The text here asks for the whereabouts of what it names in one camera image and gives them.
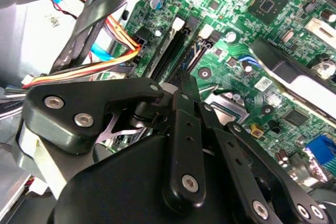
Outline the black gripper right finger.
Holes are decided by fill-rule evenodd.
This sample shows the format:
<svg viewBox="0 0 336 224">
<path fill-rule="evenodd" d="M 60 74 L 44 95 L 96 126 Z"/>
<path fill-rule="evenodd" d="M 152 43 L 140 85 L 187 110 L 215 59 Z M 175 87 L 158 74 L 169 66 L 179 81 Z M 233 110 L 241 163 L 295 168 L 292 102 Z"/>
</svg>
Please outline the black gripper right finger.
<svg viewBox="0 0 336 224">
<path fill-rule="evenodd" d="M 215 158 L 223 165 L 238 223 L 328 223 L 329 217 L 237 123 L 221 125 L 201 102 L 199 115 Z"/>
</svg>

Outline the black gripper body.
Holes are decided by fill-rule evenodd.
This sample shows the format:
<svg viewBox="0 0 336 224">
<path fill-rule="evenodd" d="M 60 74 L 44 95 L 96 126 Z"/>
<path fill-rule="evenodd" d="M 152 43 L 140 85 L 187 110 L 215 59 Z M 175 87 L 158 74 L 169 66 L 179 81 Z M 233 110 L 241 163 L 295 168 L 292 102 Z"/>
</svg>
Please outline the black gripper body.
<svg viewBox="0 0 336 224">
<path fill-rule="evenodd" d="M 162 196 L 167 140 L 147 137 L 82 170 L 65 186 L 54 223 L 245 223 L 216 159 L 204 153 L 206 199 L 180 215 Z"/>
</svg>

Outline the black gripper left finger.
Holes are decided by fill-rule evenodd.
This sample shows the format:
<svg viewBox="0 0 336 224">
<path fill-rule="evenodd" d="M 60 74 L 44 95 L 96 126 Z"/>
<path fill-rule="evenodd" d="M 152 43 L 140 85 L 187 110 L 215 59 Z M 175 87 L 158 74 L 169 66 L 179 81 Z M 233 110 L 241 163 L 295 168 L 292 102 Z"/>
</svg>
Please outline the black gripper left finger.
<svg viewBox="0 0 336 224">
<path fill-rule="evenodd" d="M 24 101 L 23 120 L 38 143 L 70 156 L 90 156 L 96 143 L 138 129 L 168 139 L 164 200 L 173 209 L 193 209 L 205 200 L 200 102 L 196 79 L 181 71 L 173 93 L 150 78 L 36 86 Z"/>
</svg>

